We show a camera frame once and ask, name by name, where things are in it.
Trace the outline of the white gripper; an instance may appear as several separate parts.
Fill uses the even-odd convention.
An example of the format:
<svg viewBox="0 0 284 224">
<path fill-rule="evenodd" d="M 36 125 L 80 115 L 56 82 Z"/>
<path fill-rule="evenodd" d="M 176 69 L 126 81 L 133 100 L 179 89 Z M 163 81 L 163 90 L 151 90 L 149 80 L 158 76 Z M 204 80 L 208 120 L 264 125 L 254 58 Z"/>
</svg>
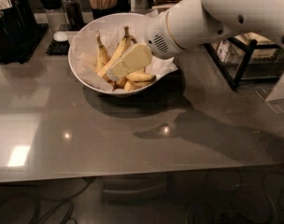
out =
<svg viewBox="0 0 284 224">
<path fill-rule="evenodd" d="M 106 75 L 110 80 L 117 81 L 151 64 L 152 52 L 158 58 L 169 59 L 183 51 L 168 31 L 166 12 L 159 13 L 153 10 L 146 15 L 146 18 L 148 21 L 144 39 L 149 47 L 143 43 L 136 43 L 128 48 L 107 69 Z"/>
</svg>

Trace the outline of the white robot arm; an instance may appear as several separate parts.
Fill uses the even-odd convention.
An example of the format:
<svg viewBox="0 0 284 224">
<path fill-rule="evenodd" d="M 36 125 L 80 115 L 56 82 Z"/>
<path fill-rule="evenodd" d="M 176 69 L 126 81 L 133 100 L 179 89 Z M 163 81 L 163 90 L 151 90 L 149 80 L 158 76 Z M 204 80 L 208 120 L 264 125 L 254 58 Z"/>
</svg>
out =
<svg viewBox="0 0 284 224">
<path fill-rule="evenodd" d="M 284 0 L 181 0 L 142 28 L 155 56 L 257 32 L 284 49 Z"/>
</svg>

